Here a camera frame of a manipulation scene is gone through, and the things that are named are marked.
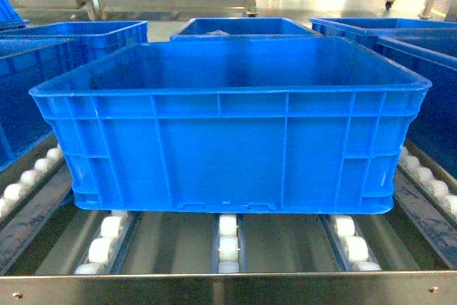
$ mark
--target blue plastic crate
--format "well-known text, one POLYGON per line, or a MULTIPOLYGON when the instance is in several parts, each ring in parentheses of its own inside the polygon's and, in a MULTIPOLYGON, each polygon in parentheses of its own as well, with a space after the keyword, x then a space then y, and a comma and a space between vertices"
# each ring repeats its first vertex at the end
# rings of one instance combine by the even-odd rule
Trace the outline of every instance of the blue plastic crate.
POLYGON ((374 214, 430 85, 306 37, 139 44, 30 94, 83 209, 374 214))
POLYGON ((226 40, 273 37, 320 36, 287 18, 197 18, 190 20, 182 30, 172 35, 172 41, 226 40), (223 31, 230 36, 214 35, 223 31))
POLYGON ((29 89, 78 66, 73 44, 62 39, 0 39, 0 172, 50 132, 29 89))
POLYGON ((457 178, 457 38, 380 38, 382 54, 429 78, 409 139, 457 178))
POLYGON ((375 51, 380 36, 440 36, 457 34, 457 23, 402 18, 311 18, 313 30, 324 36, 352 39, 375 51))
POLYGON ((0 31, 25 28, 28 23, 14 11, 8 0, 0 0, 0 31))
POLYGON ((147 42, 148 22, 72 21, 0 32, 0 39, 3 37, 73 39, 81 47, 82 62, 88 62, 125 46, 147 42))

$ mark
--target stacked blue crates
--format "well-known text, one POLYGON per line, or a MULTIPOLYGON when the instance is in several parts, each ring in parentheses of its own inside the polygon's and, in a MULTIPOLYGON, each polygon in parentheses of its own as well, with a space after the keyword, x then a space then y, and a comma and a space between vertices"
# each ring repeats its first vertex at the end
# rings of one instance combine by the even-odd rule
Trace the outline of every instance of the stacked blue crates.
POLYGON ((0 0, 0 31, 25 28, 28 22, 14 11, 8 0, 0 0))
POLYGON ((382 37, 381 53, 430 79, 408 138, 457 178, 457 38, 382 37))
POLYGON ((28 94, 31 87, 121 47, 146 41, 145 21, 71 22, 2 31, 0 171, 51 130, 28 94))

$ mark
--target stainless steel frame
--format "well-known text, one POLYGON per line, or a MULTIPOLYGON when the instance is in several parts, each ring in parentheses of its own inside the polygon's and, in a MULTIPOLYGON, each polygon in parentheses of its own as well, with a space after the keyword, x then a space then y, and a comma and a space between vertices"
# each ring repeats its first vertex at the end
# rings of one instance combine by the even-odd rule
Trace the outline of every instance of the stainless steel frame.
POLYGON ((457 271, 4 277, 2 304, 454 304, 457 271))

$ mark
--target plastic crate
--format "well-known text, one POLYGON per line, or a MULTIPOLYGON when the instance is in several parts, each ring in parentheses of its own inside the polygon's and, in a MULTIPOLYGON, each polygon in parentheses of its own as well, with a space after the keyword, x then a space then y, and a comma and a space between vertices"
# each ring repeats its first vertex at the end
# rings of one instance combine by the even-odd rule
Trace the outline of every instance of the plastic crate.
POLYGON ((25 28, 29 21, 23 21, 8 0, 0 0, 0 31, 25 28))
POLYGON ((320 36, 286 18, 198 18, 190 20, 180 32, 172 35, 172 41, 265 39, 273 37, 320 36), (213 35, 221 30, 230 36, 213 35))
POLYGON ((0 39, 3 37, 73 39, 81 47, 81 62, 84 63, 122 47, 147 42, 148 22, 72 21, 0 32, 0 39))
POLYGON ((78 66, 73 41, 0 39, 0 171, 51 130, 29 89, 78 66))
POLYGON ((457 34, 457 23, 402 18, 311 18, 313 30, 324 36, 352 39, 378 51, 380 36, 441 36, 457 34))
POLYGON ((307 37, 139 44, 30 94, 83 209, 374 214, 430 85, 307 37))
POLYGON ((457 38, 380 38, 382 54, 429 78, 409 139, 457 178, 457 38))

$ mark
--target roller conveyor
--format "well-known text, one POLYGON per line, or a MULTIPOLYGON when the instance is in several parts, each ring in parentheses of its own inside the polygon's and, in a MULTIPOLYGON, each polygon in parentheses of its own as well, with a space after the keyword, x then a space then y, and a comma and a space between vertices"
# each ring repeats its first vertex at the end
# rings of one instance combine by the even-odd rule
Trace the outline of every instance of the roller conveyor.
MULTIPOLYGON (((43 145, 31 160, 46 156, 54 142, 43 145)), ((443 179, 411 142, 406 146, 443 179)), ((0 183, 16 182, 23 172, 17 164, 11 168, 17 170, 6 170, 0 183)), ((102 224, 119 214, 77 209, 71 176, 59 164, 0 222, 0 298, 3 304, 16 299, 24 304, 451 303, 457 278, 455 217, 403 166, 395 184, 394 209, 350 216, 353 234, 351 228, 336 229, 328 215, 233 215, 233 230, 221 227, 219 214, 132 211, 103 269, 91 271, 98 275, 72 276, 91 263, 91 245, 102 231, 117 232, 102 230, 102 224), (348 255, 347 233, 366 242, 366 258, 348 255), (221 257, 223 236, 235 238, 229 241, 236 242, 237 254, 230 248, 221 257), (238 264, 239 272, 221 269, 221 262, 238 264), (382 270, 355 271, 375 265, 382 270)))

